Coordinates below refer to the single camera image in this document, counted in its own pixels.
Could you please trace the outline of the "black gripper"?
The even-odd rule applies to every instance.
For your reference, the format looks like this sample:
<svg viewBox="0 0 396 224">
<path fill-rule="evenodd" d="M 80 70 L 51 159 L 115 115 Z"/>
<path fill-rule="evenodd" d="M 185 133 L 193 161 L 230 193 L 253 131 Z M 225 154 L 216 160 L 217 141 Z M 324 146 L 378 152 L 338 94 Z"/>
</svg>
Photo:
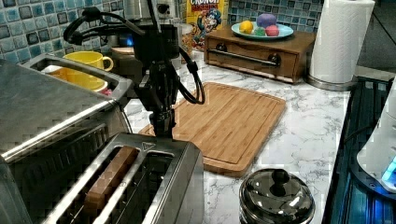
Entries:
<svg viewBox="0 0 396 224">
<path fill-rule="evenodd" d="M 171 109 L 177 98 L 179 78 L 170 61 L 152 62 L 142 68 L 142 78 L 134 84 L 134 91 L 149 115 L 157 137 L 173 138 L 175 110 Z"/>
</svg>

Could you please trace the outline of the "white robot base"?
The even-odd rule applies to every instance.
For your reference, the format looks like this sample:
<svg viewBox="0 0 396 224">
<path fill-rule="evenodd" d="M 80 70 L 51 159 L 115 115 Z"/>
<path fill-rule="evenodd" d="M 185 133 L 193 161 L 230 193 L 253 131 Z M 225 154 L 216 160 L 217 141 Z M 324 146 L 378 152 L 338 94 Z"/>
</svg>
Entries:
<svg viewBox="0 0 396 224">
<path fill-rule="evenodd" d="M 352 174 L 381 197 L 395 199 L 395 80 L 361 77 L 353 92 Z"/>
</svg>

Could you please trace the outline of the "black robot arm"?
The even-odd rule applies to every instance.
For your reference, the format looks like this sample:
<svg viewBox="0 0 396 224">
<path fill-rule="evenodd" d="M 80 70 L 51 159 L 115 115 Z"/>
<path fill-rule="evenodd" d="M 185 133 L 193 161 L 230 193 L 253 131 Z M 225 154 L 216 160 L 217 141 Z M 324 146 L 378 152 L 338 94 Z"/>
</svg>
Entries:
<svg viewBox="0 0 396 224">
<path fill-rule="evenodd" d="M 134 90 L 147 111 L 155 135 L 173 138 L 178 82 L 176 69 L 166 52 L 162 27 L 154 11 L 154 0 L 147 0 L 151 24 L 144 24 L 143 29 L 126 21 L 133 31 L 134 56 L 142 63 L 142 79 L 134 84 Z"/>
</svg>

